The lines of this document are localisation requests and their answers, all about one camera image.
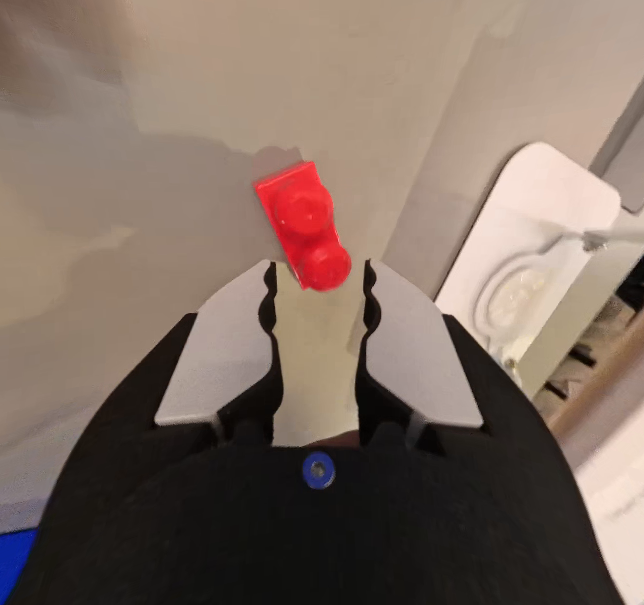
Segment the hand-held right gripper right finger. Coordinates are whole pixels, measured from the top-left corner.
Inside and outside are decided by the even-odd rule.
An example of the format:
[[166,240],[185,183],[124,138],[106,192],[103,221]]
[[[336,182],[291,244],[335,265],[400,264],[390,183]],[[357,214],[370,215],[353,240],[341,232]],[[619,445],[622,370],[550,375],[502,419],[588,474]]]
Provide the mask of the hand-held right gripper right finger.
[[367,260],[365,334],[356,372],[359,441],[384,423],[407,445],[428,446],[437,428],[477,432],[484,419],[444,316],[434,301],[387,265]]

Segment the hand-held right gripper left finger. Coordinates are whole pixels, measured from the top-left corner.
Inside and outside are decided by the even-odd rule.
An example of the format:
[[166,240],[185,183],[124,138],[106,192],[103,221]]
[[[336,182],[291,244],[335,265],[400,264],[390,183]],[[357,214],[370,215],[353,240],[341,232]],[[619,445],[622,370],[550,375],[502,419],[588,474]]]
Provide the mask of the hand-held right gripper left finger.
[[284,394],[276,263],[261,260],[198,309],[155,415],[157,426],[207,424],[219,441],[251,421],[271,443]]

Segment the red two-stud block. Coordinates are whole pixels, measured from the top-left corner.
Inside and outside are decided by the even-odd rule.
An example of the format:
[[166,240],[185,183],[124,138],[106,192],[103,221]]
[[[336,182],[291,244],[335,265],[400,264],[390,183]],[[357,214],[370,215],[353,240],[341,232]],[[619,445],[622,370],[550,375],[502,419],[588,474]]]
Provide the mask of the red two-stud block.
[[334,222],[334,201],[312,161],[300,161],[253,183],[253,189],[303,290],[341,287],[352,261]]

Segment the grey desk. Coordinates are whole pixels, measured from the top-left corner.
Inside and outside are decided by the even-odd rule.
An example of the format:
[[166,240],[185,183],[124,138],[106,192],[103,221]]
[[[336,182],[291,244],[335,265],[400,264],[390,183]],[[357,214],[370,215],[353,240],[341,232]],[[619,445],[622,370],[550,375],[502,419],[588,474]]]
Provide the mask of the grey desk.
[[590,166],[643,0],[1,0],[1,531],[34,526],[121,379],[281,258],[252,182],[313,160],[354,269],[280,265],[279,443],[350,429],[366,258],[429,295],[502,159]]

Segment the white folding stand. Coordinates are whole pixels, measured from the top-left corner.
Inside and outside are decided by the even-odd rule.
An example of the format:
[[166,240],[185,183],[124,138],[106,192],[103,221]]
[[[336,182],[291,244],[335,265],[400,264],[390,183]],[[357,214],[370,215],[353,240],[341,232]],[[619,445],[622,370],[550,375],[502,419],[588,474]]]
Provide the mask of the white folding stand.
[[642,249],[643,227],[628,216],[612,185],[549,144],[528,144],[502,167],[436,303],[532,398],[618,285],[603,291],[596,275],[596,297],[566,316],[589,264]]

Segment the clear framed instruction sheet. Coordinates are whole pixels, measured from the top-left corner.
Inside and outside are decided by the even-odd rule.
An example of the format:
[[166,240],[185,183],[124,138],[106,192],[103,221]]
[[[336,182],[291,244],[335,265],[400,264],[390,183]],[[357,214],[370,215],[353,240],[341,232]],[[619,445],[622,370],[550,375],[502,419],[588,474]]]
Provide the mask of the clear framed instruction sheet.
[[643,406],[575,472],[610,575],[643,603]]

